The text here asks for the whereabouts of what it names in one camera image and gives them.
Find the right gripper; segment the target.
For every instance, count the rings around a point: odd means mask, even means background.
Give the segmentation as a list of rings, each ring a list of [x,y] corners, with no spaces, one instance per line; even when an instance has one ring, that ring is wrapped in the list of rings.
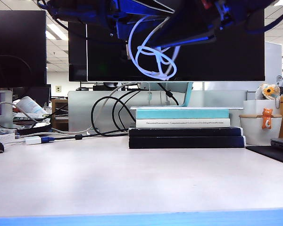
[[[199,0],[198,4],[181,4],[153,34],[150,45],[168,48],[214,42],[212,30],[245,22],[271,3],[271,0]]]

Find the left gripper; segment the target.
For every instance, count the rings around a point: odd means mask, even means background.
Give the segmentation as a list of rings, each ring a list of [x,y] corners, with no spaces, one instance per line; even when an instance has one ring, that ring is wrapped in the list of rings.
[[[56,21],[89,24],[108,30],[125,42],[126,57],[131,60],[128,39],[132,24],[118,20],[122,13],[118,0],[49,0],[47,11]],[[129,14],[173,14],[174,9],[158,0],[122,0],[121,11]]]

